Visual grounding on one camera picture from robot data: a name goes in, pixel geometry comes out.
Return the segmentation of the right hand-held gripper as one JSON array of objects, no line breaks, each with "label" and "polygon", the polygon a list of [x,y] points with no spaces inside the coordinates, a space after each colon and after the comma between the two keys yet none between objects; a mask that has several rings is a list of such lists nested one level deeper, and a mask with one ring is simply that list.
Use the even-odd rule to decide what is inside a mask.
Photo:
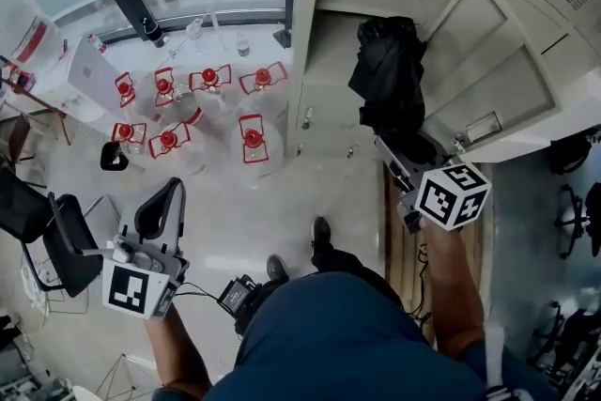
[{"label": "right hand-held gripper", "polygon": [[422,218],[452,231],[481,214],[491,183],[432,137],[400,142],[378,135],[375,146],[400,191],[397,210],[410,233],[421,229]]}]

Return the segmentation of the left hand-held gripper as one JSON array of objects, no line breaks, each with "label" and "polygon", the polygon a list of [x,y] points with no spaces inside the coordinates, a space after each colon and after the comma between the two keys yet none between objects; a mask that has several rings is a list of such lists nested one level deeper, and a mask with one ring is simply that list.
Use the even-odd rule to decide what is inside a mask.
[{"label": "left hand-held gripper", "polygon": [[105,307],[143,319],[165,317],[190,266],[178,247],[185,208],[183,181],[171,177],[136,210],[136,230],[119,225],[102,264]]}]

